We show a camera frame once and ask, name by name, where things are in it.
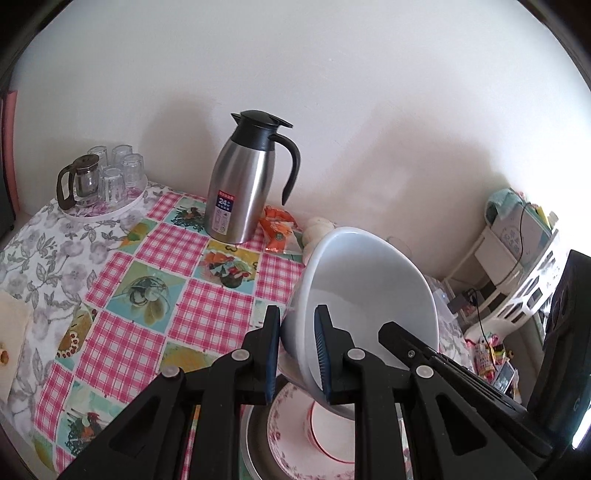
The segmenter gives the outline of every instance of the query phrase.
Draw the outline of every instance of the tablecloth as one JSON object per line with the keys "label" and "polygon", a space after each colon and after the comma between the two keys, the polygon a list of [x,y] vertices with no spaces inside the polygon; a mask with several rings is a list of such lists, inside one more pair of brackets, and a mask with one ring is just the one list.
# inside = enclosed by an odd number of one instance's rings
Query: tablecloth
{"label": "tablecloth", "polygon": [[[34,307],[0,408],[50,469],[62,471],[162,367],[210,365],[262,325],[267,305],[287,303],[303,265],[263,252],[260,229],[239,247],[209,238],[204,209],[204,198],[154,183],[104,222],[70,221],[53,200],[0,252],[0,288]],[[459,328],[442,333],[442,351],[456,355]]]}

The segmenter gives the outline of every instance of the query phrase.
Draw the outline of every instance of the teal cloth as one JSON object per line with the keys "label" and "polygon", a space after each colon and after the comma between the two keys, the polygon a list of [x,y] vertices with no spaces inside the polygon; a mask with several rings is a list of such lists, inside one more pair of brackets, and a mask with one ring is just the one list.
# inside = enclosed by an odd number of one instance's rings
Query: teal cloth
{"label": "teal cloth", "polygon": [[525,205],[525,202],[511,189],[501,189],[493,193],[484,208],[484,218],[488,226],[491,226],[496,217],[501,220],[509,216],[515,205]]}

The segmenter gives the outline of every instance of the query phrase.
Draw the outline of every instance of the white wall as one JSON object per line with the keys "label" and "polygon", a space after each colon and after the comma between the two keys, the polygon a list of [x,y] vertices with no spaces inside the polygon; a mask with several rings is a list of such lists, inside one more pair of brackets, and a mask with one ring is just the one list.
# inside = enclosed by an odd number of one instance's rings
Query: white wall
{"label": "white wall", "polygon": [[[517,0],[74,0],[13,88],[30,213],[96,144],[130,143],[151,179],[206,193],[230,113],[262,109],[294,124],[289,209],[395,235],[427,273],[509,184],[587,241],[591,94]],[[290,169],[277,152],[273,202]]]}

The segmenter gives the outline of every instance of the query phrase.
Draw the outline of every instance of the teapot handle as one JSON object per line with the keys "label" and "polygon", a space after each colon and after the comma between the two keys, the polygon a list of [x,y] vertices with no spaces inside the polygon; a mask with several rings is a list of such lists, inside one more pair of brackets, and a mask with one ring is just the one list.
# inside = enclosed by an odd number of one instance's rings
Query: teapot handle
{"label": "teapot handle", "polygon": [[290,177],[287,179],[287,183],[283,188],[283,194],[281,195],[281,204],[285,205],[291,191],[293,190],[294,184],[296,183],[297,173],[300,171],[300,151],[296,147],[295,143],[283,135],[271,134],[269,135],[269,140],[283,145],[287,150],[289,150],[291,153],[291,158],[293,159]]}
{"label": "teapot handle", "polygon": [[[74,165],[68,165],[61,169],[61,172],[57,175],[57,186],[56,186],[56,197],[57,204],[63,211],[69,210],[76,205],[74,200]],[[68,173],[68,196],[64,198],[64,190],[61,186],[61,178]]]}

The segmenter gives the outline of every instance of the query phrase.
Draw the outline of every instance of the pink checkered tablecloth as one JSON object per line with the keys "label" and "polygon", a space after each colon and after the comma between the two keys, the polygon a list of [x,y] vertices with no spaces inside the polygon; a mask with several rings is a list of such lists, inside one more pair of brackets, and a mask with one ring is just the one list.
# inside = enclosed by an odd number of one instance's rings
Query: pink checkered tablecloth
{"label": "pink checkered tablecloth", "polygon": [[[82,299],[34,413],[57,472],[162,367],[211,365],[262,325],[269,304],[287,303],[303,264],[264,252],[260,228],[243,245],[213,240],[204,207],[202,197],[162,195]],[[188,467],[187,457],[183,478]]]}

